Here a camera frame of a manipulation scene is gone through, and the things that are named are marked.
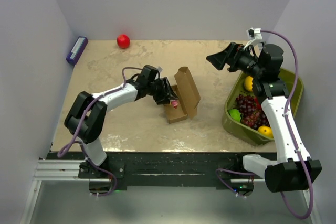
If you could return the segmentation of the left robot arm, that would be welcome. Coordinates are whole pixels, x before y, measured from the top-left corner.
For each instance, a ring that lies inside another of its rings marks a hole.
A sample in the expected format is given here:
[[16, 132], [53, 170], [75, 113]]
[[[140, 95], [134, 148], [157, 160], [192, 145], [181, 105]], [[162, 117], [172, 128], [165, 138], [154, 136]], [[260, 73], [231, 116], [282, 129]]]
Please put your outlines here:
[[151, 65], [143, 68], [122, 69], [121, 85], [99, 93], [80, 92], [70, 108], [64, 125], [72, 135], [70, 142], [58, 151], [63, 157], [78, 140], [82, 152], [92, 161], [90, 171], [97, 178], [108, 174], [107, 154], [99, 139], [106, 114], [130, 102], [151, 96], [157, 105], [177, 108], [179, 99], [167, 77], [160, 76], [160, 69]]

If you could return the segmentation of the brown cardboard box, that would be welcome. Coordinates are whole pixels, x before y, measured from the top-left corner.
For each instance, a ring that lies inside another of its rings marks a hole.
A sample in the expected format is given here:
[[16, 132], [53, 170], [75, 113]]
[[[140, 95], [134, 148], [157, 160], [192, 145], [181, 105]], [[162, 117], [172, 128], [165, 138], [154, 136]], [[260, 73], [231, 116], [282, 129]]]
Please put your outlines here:
[[171, 103], [164, 106], [169, 124], [194, 119], [197, 116], [197, 107], [201, 100], [194, 78], [187, 66], [180, 67], [174, 78], [176, 85], [173, 85], [172, 89], [178, 96], [178, 105], [176, 108]]

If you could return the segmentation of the small colourful toy figure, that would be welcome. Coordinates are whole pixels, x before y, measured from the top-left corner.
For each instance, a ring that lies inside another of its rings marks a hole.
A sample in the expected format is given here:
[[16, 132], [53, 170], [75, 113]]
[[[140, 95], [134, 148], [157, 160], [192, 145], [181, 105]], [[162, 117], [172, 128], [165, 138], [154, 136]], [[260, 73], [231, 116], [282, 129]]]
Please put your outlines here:
[[170, 105], [171, 105], [173, 108], [177, 109], [177, 107], [179, 106], [179, 101], [178, 101], [178, 100], [171, 100], [171, 101], [170, 101]]

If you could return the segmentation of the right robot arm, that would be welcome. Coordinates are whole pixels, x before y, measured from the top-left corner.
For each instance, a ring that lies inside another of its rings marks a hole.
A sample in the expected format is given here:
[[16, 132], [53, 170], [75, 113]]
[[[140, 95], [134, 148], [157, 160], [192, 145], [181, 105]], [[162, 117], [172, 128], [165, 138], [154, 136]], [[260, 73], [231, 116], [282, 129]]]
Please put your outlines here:
[[234, 173], [246, 178], [251, 173], [264, 178], [272, 193], [311, 190], [322, 171], [319, 160], [313, 160], [306, 150], [290, 108], [290, 91], [280, 78], [283, 50], [274, 44], [263, 46], [258, 57], [242, 44], [231, 42], [227, 48], [206, 57], [217, 70], [228, 65], [253, 78], [253, 94], [268, 119], [277, 151], [276, 161], [249, 154], [234, 165]]

